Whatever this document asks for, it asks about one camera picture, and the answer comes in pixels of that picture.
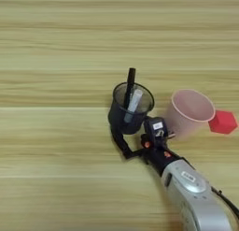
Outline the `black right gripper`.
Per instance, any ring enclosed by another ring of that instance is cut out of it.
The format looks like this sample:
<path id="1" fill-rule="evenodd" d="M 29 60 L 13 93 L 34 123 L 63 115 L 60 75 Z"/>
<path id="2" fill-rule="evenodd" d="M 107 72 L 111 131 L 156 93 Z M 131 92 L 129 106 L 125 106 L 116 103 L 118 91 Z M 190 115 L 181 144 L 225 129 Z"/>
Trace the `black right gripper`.
<path id="1" fill-rule="evenodd" d="M 133 152 L 120 130 L 113 126 L 110 127 L 110 130 L 115 143 L 125 159 L 143 155 L 146 162 L 152 164 L 160 176 L 162 176 L 163 171 L 169 164 L 181 159 L 181 156 L 168 148 L 166 137 L 159 137 L 153 142 L 149 135 L 143 134 L 141 136 L 141 144 L 145 149 Z"/>

